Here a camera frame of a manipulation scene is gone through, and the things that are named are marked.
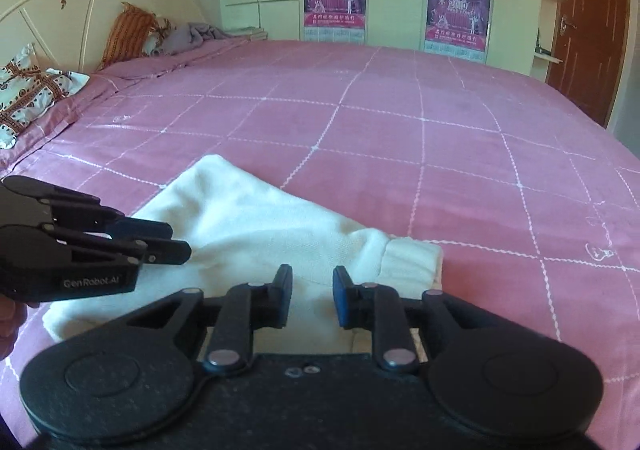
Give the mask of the left hand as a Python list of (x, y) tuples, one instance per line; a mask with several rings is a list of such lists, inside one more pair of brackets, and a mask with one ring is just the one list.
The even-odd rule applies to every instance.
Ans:
[(21, 326), (27, 318), (27, 306), (9, 297), (0, 299), (0, 359), (8, 357), (15, 345)]

